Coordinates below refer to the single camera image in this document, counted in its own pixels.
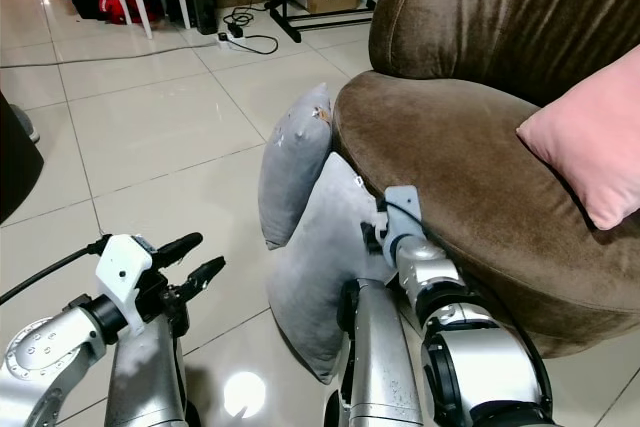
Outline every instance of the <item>extension cord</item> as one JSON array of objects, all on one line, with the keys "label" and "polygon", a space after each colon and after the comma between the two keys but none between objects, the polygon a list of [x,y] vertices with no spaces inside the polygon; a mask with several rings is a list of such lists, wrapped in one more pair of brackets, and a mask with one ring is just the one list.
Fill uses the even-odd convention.
[{"label": "extension cord", "polygon": [[234,47],[233,44],[238,44],[243,46],[247,45],[246,37],[234,37],[233,34],[231,34],[231,32],[222,32],[222,33],[226,34],[226,38],[228,40],[224,40],[222,38],[224,36],[218,33],[218,47],[220,47],[221,50],[231,50]]}]

